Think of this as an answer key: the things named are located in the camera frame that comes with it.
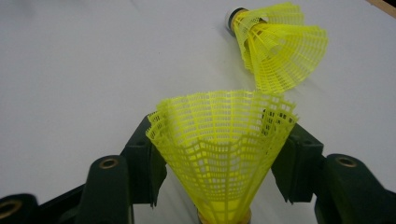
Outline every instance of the metal ring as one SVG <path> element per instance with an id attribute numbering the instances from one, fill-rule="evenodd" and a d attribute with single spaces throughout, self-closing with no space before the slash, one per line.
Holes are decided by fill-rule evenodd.
<path id="1" fill-rule="evenodd" d="M 341 165 L 346 167 L 353 168 L 358 166 L 358 164 L 354 160 L 347 157 L 337 157 L 335 158 L 335 160 L 338 161 L 338 163 L 340 163 Z"/>
<path id="2" fill-rule="evenodd" d="M 102 160 L 99 164 L 99 167 L 102 169 L 110 169 L 119 164 L 119 161 L 117 159 L 109 158 Z"/>
<path id="3" fill-rule="evenodd" d="M 22 207 L 22 201 L 20 200 L 9 200 L 3 203 L 0 203 L 0 219 L 11 216 L 12 214 L 18 212 Z"/>

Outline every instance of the white background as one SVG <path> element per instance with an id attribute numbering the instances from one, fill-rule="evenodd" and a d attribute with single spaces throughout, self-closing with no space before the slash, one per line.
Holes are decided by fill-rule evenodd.
<path id="1" fill-rule="evenodd" d="M 234 37 L 232 7 L 276 0 L 0 1 L 0 198 L 44 203 L 85 182 L 96 159 L 120 154 L 161 99 L 253 90 Z M 299 123 L 324 145 L 364 161 L 396 190 L 396 20 L 363 0 L 296 0 L 329 34 L 309 79 L 286 92 Z M 136 223 L 197 223 L 168 169 L 159 206 Z M 312 203 L 284 203 L 271 173 L 252 223 L 316 223 Z"/>

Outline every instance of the yellow shuttlecock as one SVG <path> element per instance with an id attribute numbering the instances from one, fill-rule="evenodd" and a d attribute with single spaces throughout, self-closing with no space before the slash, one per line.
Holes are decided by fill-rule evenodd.
<path id="1" fill-rule="evenodd" d="M 266 93 L 289 90 L 306 79 L 321 61 L 326 31 L 304 26 L 298 6 L 283 3 L 255 10 L 238 8 L 226 16 L 256 88 Z"/>
<path id="2" fill-rule="evenodd" d="M 196 93 L 161 101 L 147 136 L 203 223 L 242 223 L 297 121 L 293 108 L 261 91 Z"/>

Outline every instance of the white surface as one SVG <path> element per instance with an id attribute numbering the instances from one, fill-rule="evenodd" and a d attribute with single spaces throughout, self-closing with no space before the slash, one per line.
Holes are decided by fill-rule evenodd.
<path id="1" fill-rule="evenodd" d="M 29 192 L 43 203 L 82 184 L 162 98 L 253 90 L 223 18 L 276 3 L 0 1 L 0 198 Z M 293 3 L 330 38 L 318 69 L 286 93 L 299 123 L 325 155 L 356 157 L 396 190 L 396 20 L 363 0 Z M 159 206 L 136 206 L 136 223 L 196 223 L 169 173 Z M 284 203 L 272 175 L 251 209 L 252 223 L 316 223 L 313 204 Z"/>

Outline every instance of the plastic shuttlecock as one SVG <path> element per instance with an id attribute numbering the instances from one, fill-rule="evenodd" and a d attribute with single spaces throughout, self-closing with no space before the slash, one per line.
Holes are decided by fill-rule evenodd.
<path id="1" fill-rule="evenodd" d="M 147 136 L 207 223 L 238 223 L 297 121 L 294 104 L 261 91 L 165 99 Z"/>
<path id="2" fill-rule="evenodd" d="M 240 7 L 229 11 L 226 25 L 235 33 L 256 88 L 266 93 L 283 92 L 305 80 L 328 42 L 325 30 L 304 25 L 304 14 L 292 3 L 255 10 Z"/>

